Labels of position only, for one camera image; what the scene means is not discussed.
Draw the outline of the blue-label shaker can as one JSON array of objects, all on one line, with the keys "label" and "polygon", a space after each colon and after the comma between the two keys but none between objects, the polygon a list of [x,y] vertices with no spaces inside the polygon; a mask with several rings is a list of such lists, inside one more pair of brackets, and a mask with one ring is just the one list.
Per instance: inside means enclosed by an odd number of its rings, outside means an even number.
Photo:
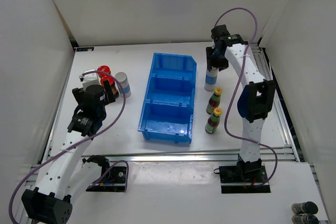
[{"label": "blue-label shaker can", "polygon": [[204,88],[207,91],[213,91],[217,82],[218,68],[212,68],[211,70],[206,70],[205,84]]},{"label": "blue-label shaker can", "polygon": [[118,72],[118,73],[115,74],[114,77],[121,84],[121,86],[124,90],[124,92],[122,92],[122,89],[120,87],[118,87],[121,96],[128,98],[131,95],[131,89],[130,89],[130,85],[129,85],[128,77],[127,77],[126,73]]}]

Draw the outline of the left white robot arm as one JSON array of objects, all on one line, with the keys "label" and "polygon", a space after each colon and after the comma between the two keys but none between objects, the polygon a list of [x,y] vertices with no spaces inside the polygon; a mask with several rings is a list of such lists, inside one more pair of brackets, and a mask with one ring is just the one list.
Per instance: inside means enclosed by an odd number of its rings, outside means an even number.
[{"label": "left white robot arm", "polygon": [[50,165],[34,189],[26,189],[22,203],[28,217],[42,223],[66,223],[73,205],[87,188],[105,182],[110,176],[107,158],[93,155],[83,160],[83,167],[75,172],[82,155],[106,118],[106,91],[100,84],[92,84],[72,91],[76,101],[66,138],[58,156],[50,158]]}]

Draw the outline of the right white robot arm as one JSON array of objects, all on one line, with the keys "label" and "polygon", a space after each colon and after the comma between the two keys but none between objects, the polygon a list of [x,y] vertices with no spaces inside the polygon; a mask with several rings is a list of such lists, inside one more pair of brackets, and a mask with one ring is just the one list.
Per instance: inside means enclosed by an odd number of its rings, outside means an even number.
[{"label": "right white robot arm", "polygon": [[218,25],[211,30],[211,37],[213,46],[206,48],[207,69],[222,71],[233,66],[243,89],[237,101],[243,134],[236,177],[247,182],[261,170],[259,144],[265,119],[272,109],[275,83],[259,72],[248,43],[240,35],[232,35],[226,25]]}]

